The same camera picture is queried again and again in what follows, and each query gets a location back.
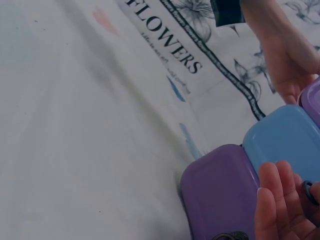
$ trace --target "pink stain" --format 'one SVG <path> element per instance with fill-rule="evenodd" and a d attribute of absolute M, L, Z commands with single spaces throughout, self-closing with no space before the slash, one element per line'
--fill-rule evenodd
<path fill-rule="evenodd" d="M 110 22 L 110 20 L 107 18 L 106 14 L 102 11 L 102 9 L 98 6 L 95 7 L 95 11 L 93 12 L 93 16 L 95 18 L 95 20 L 104 27 L 104 29 L 109 32 L 112 33 L 116 36 L 120 36 L 117 32 L 117 30 L 115 29 L 115 27 L 112 25 L 112 23 Z"/>

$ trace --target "dark sleeve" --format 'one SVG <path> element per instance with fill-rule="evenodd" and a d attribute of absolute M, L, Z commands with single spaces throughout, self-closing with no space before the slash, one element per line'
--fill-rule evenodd
<path fill-rule="evenodd" d="M 240 0 L 210 0 L 210 2 L 217 27 L 245 22 Z"/>

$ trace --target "purple lid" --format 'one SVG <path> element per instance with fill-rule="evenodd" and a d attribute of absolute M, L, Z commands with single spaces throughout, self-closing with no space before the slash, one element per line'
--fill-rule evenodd
<path fill-rule="evenodd" d="M 190 164 L 181 192 L 194 240 L 245 233 L 255 239 L 259 179 L 244 149 L 224 145 Z"/>
<path fill-rule="evenodd" d="M 320 127 L 320 77 L 303 90 L 299 99 L 299 105 L 303 107 L 316 125 Z"/>

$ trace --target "blue lid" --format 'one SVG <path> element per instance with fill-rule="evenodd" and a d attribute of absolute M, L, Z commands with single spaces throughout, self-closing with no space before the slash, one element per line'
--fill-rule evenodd
<path fill-rule="evenodd" d="M 282 106 L 256 123 L 243 147 L 257 173 L 262 163 L 286 160 L 304 180 L 320 181 L 320 129 L 297 105 Z"/>

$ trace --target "white cloth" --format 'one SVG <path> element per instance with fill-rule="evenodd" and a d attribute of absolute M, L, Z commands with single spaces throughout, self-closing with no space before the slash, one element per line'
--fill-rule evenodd
<path fill-rule="evenodd" d="M 245 24 L 145 0 L 153 32 L 126 1 L 0 0 L 1 239 L 191 239 L 176 175 L 283 104 Z M 320 45 L 316 9 L 283 7 Z"/>
<path fill-rule="evenodd" d="M 210 149 L 116 3 L 0 0 L 0 19 L 1 239 L 190 239 L 175 175 Z"/>

